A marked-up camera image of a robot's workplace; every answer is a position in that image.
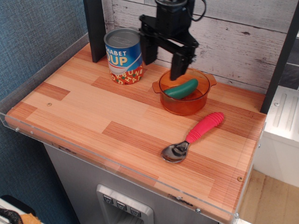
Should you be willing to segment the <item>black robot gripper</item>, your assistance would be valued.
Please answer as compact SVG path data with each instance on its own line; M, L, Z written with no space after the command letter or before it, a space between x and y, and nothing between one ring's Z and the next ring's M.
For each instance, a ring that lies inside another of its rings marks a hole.
M193 18L193 0L157 0L156 16L141 15L140 44L142 58L146 65L157 59L157 49L161 47L173 54L171 81L186 73L193 62L199 43L189 33Z

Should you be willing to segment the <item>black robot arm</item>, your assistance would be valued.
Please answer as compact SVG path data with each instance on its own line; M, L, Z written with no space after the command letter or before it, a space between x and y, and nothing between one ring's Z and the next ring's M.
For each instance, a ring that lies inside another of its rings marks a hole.
M157 59L158 48L173 54L170 80L174 81L186 73L195 59L198 41L189 33L192 21L198 22L206 13L193 18L193 0L157 0L155 17L141 15L140 44L146 65Z

